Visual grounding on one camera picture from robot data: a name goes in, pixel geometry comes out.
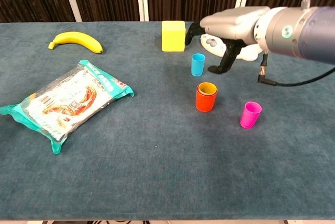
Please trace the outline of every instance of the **yellow block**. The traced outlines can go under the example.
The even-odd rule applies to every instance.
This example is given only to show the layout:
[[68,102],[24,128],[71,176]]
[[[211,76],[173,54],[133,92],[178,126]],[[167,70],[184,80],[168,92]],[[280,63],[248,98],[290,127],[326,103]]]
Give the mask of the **yellow block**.
[[186,28],[184,21],[162,22],[162,51],[185,51]]

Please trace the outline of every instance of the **pink cup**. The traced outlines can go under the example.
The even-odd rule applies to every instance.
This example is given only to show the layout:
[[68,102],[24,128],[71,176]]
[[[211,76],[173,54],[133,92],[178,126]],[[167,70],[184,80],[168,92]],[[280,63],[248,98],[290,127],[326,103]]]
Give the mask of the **pink cup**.
[[262,106],[256,102],[246,102],[242,112],[240,124],[243,128],[250,129],[256,123],[259,115],[261,114]]

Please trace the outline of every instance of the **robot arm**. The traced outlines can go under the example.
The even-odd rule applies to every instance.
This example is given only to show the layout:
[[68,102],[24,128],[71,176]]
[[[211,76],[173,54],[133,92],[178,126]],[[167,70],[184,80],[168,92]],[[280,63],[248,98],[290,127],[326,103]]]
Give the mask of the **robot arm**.
[[193,23],[185,38],[208,33],[227,46],[219,66],[209,71],[230,70],[236,56],[247,45],[258,43],[266,52],[335,64],[335,7],[240,7],[226,9]]

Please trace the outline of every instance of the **teal package wrapper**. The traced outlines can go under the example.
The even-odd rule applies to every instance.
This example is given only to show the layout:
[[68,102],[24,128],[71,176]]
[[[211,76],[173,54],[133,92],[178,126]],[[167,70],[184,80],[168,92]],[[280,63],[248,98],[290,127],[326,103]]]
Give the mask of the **teal package wrapper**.
[[46,136],[60,153],[70,132],[132,89],[103,70],[81,60],[76,68],[31,94],[20,104],[0,107],[15,121]]

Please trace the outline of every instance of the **yellow banana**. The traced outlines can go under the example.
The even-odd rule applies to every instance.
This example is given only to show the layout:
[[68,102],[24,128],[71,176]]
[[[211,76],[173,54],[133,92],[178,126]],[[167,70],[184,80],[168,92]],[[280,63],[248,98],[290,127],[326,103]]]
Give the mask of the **yellow banana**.
[[76,31],[69,31],[58,34],[52,42],[50,42],[48,48],[53,50],[53,48],[58,44],[64,43],[77,43],[80,44],[94,53],[101,54],[103,53],[103,47],[101,44],[94,39],[93,37]]

